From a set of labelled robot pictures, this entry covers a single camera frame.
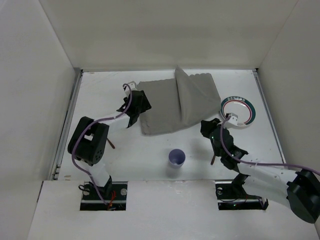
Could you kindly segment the lilac plastic cup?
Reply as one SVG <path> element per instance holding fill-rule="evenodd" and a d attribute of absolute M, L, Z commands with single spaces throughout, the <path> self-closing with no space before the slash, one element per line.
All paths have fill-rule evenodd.
<path fill-rule="evenodd" d="M 172 178 L 178 176 L 185 160 L 186 155 L 181 149 L 171 150 L 168 155 L 168 175 Z"/>

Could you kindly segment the brown wooden spoon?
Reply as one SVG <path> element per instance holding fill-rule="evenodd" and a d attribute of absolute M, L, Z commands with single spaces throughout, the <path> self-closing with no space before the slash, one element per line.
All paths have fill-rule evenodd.
<path fill-rule="evenodd" d="M 211 159 L 211 162 L 210 162 L 210 165 L 211 165 L 211 166 L 214 164 L 215 159 L 216 159 L 216 156 L 215 156 L 215 155 L 213 155 L 213 157 L 212 157 L 212 159 Z"/>

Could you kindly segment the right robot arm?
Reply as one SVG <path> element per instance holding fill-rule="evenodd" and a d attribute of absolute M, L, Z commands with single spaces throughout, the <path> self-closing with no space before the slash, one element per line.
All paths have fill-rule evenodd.
<path fill-rule="evenodd" d="M 231 185 L 238 195 L 272 200 L 289 208 L 304 222 L 314 224 L 320 216 L 319 172 L 285 163 L 253 160 L 249 153 L 234 144 L 226 123 L 214 118 L 200 122 L 200 132 L 210 140 L 215 157 L 227 169 L 237 173 Z"/>

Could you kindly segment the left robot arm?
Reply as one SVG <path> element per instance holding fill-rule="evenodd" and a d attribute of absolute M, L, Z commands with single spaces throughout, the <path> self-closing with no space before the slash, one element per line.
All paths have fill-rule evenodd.
<path fill-rule="evenodd" d="M 93 188 L 102 196 L 112 188 L 112 177 L 102 161 L 108 134 L 132 127 L 142 113 L 152 108 L 143 90 L 130 90 L 123 100 L 118 115 L 96 120 L 83 116 L 67 146 L 74 166 L 89 176 Z"/>

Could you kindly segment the brown wooden fork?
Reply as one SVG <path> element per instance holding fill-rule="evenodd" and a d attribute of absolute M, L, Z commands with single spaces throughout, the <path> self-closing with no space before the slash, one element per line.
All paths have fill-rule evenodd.
<path fill-rule="evenodd" d="M 115 149 L 115 145 L 107 138 L 107 141 L 108 141 L 108 143 L 109 143 L 109 145 L 113 148 L 113 149 Z"/>

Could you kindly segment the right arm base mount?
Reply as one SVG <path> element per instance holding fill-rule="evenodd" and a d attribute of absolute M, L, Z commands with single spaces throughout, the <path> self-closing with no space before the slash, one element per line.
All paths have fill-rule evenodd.
<path fill-rule="evenodd" d="M 233 180 L 216 181 L 215 194 L 220 211 L 262 210 L 269 206 L 269 201 L 256 195 L 248 194 L 243 185 L 247 176 L 239 173 Z"/>

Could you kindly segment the white plate green red rim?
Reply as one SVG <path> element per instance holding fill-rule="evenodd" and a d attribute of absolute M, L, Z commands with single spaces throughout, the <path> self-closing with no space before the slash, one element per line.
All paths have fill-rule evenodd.
<path fill-rule="evenodd" d="M 220 104 L 220 115 L 223 120 L 226 119 L 227 113 L 238 115 L 239 126 L 232 128 L 246 128 L 250 126 L 257 115 L 254 105 L 241 96 L 229 96 L 222 100 Z"/>

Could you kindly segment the grey cloth placemat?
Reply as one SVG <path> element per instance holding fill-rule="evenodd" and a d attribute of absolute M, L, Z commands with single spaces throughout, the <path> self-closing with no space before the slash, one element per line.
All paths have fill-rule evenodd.
<path fill-rule="evenodd" d="M 221 97 L 210 73 L 188 75 L 177 67 L 173 78 L 141 81 L 137 89 L 144 91 L 151 105 L 139 117 L 146 136 L 190 128 L 221 110 Z"/>

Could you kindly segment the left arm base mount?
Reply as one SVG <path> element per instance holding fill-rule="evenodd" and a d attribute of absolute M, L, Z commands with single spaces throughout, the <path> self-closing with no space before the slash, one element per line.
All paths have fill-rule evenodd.
<path fill-rule="evenodd" d="M 115 181 L 108 190 L 98 187 L 100 195 L 97 194 L 91 182 L 85 182 L 78 186 L 82 191 L 81 211 L 125 211 L 127 206 L 128 182 Z"/>

